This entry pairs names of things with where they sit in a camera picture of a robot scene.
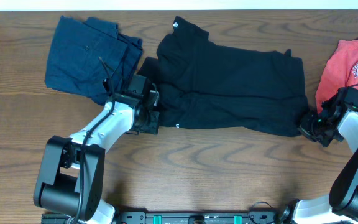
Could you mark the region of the black t-shirt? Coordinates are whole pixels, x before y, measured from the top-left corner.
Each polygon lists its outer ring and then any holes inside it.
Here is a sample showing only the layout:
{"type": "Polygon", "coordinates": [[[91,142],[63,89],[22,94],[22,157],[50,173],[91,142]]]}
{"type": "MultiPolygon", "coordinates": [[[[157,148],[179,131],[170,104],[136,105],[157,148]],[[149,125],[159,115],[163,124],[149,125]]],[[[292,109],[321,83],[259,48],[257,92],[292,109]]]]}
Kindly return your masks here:
{"type": "Polygon", "coordinates": [[[176,17],[173,30],[139,73],[156,84],[160,124],[185,129],[244,127],[299,135],[309,110],[303,62],[286,52],[217,45],[207,31],[176,17]]]}

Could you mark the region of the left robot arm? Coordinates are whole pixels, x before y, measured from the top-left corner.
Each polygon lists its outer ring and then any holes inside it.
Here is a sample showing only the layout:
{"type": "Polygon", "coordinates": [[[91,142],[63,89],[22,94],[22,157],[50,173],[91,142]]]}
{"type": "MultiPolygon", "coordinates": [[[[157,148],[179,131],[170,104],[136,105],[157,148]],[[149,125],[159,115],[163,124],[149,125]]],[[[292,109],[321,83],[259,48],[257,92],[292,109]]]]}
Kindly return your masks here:
{"type": "Polygon", "coordinates": [[[62,215],[62,223],[113,223],[115,208],[101,198],[105,155],[130,131],[158,133],[157,90],[115,93],[94,120],[45,145],[34,205],[62,215]]]}

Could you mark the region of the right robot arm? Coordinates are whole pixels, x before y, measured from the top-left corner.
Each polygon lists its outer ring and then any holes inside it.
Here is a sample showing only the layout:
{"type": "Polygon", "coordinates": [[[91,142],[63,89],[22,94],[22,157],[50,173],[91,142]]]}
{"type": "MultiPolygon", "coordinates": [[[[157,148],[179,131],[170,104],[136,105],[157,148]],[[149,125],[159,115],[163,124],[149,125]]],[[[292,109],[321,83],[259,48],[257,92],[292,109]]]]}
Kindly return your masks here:
{"type": "Polygon", "coordinates": [[[352,156],[328,195],[296,200],[285,208],[279,223],[358,223],[358,89],[338,89],[322,108],[302,118],[300,133],[324,147],[334,139],[346,141],[352,156]]]}

